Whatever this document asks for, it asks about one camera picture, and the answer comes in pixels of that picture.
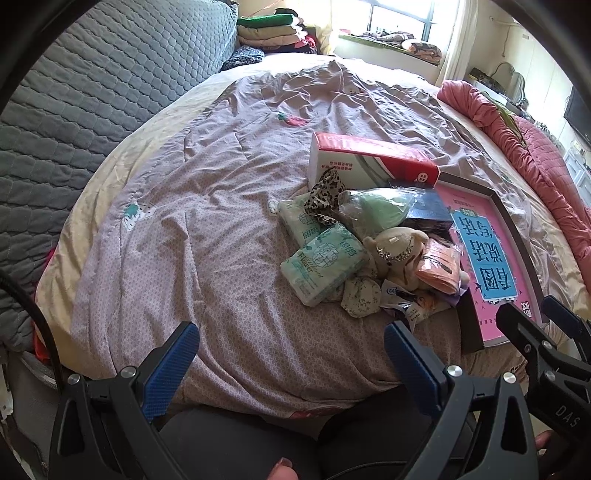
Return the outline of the person's hand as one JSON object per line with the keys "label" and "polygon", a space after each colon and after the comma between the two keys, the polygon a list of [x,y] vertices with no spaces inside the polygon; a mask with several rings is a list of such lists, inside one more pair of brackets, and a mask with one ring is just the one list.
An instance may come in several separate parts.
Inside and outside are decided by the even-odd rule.
{"label": "person's hand", "polygon": [[279,461],[270,470],[266,480],[297,480],[297,472],[294,471],[293,465],[287,458],[280,458]]}

